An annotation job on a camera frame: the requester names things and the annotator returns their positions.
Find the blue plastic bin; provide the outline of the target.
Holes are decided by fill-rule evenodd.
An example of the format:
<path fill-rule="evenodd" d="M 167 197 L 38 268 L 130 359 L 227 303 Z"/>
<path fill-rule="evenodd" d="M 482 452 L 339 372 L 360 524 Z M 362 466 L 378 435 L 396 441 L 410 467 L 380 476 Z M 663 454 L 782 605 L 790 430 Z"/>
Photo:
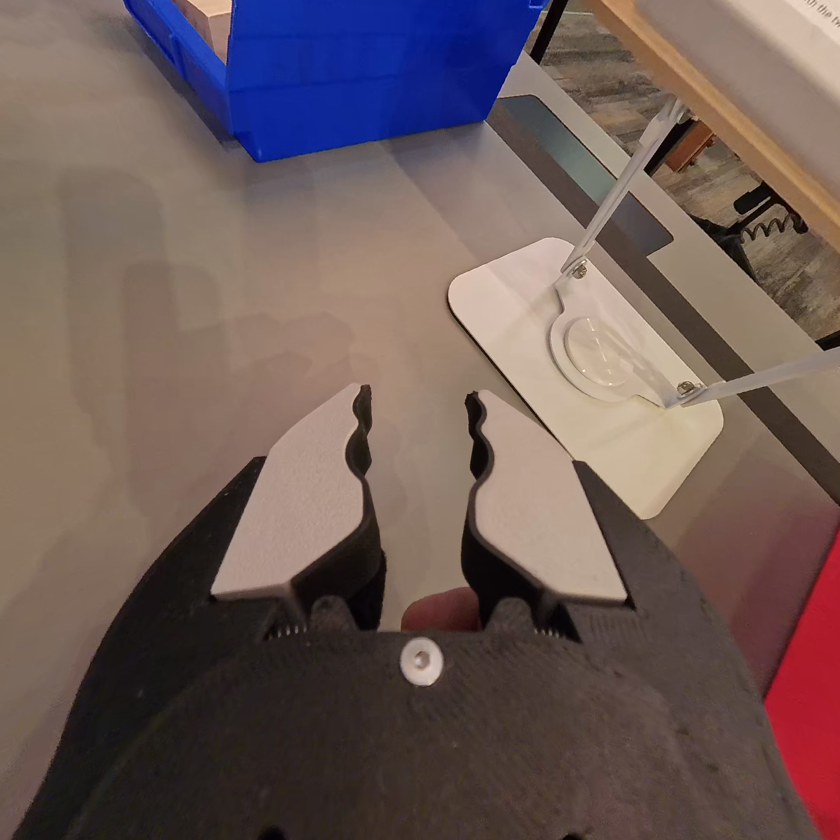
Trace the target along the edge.
<path fill-rule="evenodd" d="M 124 6 L 265 163 L 485 121 L 545 2 L 233 2 L 226 60 L 174 2 Z"/>

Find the person's right hand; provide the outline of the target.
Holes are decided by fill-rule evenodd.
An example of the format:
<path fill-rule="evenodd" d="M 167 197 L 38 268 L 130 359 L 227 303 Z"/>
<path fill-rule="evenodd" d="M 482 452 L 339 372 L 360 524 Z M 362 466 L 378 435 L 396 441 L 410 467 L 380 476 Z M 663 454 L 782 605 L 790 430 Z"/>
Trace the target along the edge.
<path fill-rule="evenodd" d="M 426 630 L 472 633 L 482 629 L 479 599 L 468 587 L 427 595 L 405 610 L 401 631 L 420 633 Z"/>

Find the red container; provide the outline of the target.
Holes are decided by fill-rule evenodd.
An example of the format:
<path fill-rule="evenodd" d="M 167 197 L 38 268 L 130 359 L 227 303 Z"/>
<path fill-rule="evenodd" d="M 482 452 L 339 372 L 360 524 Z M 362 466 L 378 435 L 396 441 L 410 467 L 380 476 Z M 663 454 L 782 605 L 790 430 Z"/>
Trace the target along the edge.
<path fill-rule="evenodd" d="M 780 754 L 817 831 L 839 838 L 839 539 L 766 696 Z"/>

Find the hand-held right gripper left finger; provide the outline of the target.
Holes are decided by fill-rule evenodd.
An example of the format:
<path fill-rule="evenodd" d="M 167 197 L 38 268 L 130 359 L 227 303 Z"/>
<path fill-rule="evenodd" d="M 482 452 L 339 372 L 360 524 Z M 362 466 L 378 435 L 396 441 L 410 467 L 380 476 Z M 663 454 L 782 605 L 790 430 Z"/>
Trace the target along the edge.
<path fill-rule="evenodd" d="M 301 623 L 335 596 L 360 629 L 379 628 L 386 558 L 366 477 L 371 427 L 371 387 L 350 384 L 280 437 L 224 553 L 214 599 L 275 599 Z"/>

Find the white stand with wooden board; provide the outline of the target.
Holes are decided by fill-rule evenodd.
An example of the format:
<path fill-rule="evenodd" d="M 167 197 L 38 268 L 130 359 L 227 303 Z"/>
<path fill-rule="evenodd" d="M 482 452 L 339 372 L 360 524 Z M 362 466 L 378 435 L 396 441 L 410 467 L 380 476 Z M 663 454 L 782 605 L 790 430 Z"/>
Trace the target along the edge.
<path fill-rule="evenodd" d="M 595 389 L 575 367 L 570 381 L 550 349 L 583 319 L 608 322 L 665 378 L 708 384 L 752 375 L 758 366 L 816 357 L 798 325 L 650 178 L 632 193 L 643 216 L 670 237 L 647 253 L 615 222 L 602 231 L 594 262 L 572 280 L 569 298 L 554 289 L 564 238 L 543 238 L 455 278 L 448 305 L 458 323 L 570 457 L 585 462 L 641 519 L 655 518 L 698 466 L 734 467 L 724 433 L 749 410 L 834 503 L 838 450 L 826 448 L 769 387 L 699 406 L 663 408 L 642 395 L 619 401 Z"/>

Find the printed instruction sheet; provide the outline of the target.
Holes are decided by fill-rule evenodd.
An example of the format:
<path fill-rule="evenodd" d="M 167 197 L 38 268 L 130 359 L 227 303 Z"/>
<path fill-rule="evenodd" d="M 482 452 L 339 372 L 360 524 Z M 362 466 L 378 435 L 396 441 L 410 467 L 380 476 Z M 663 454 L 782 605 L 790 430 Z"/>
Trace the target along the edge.
<path fill-rule="evenodd" d="M 788 1 L 809 23 L 835 41 L 839 39 L 839 4 L 834 1 Z"/>

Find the black metal partition frame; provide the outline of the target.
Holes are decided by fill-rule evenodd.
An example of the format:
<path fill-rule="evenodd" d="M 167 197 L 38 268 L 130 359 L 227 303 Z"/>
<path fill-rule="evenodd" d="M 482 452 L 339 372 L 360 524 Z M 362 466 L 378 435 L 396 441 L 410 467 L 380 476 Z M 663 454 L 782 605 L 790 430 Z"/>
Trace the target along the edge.
<path fill-rule="evenodd" d="M 540 65 L 543 62 L 550 42 L 560 25 L 562 16 L 564 15 L 569 1 L 551 1 L 538 27 L 537 37 L 530 50 L 530 57 L 535 63 Z"/>

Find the white cardboard box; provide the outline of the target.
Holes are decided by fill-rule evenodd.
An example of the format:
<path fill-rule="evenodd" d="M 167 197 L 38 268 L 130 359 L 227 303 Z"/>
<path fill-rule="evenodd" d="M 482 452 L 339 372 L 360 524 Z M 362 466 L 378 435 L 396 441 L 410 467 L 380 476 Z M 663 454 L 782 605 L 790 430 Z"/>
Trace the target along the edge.
<path fill-rule="evenodd" d="M 213 51 L 226 60 L 233 2 L 174 1 L 173 3 Z"/>

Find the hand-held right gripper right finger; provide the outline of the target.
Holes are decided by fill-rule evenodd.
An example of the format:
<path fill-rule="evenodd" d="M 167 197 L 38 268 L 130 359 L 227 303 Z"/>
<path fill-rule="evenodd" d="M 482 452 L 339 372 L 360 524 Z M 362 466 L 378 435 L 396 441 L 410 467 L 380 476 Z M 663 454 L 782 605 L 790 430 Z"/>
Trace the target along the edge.
<path fill-rule="evenodd" d="M 572 456 L 493 392 L 468 394 L 465 408 L 474 484 L 460 557 L 481 625 L 513 598 L 538 629 L 570 626 L 567 604 L 625 606 L 627 588 Z"/>

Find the wooden post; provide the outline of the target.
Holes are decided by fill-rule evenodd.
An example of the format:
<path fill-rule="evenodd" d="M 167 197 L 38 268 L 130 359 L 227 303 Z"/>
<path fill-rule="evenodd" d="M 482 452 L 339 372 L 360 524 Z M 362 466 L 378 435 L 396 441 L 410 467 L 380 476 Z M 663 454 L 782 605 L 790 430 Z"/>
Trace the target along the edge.
<path fill-rule="evenodd" d="M 700 154 L 716 141 L 717 136 L 698 119 L 689 118 L 677 124 L 659 145 L 644 171 L 653 175 L 666 165 L 672 172 L 682 172 L 694 164 Z"/>

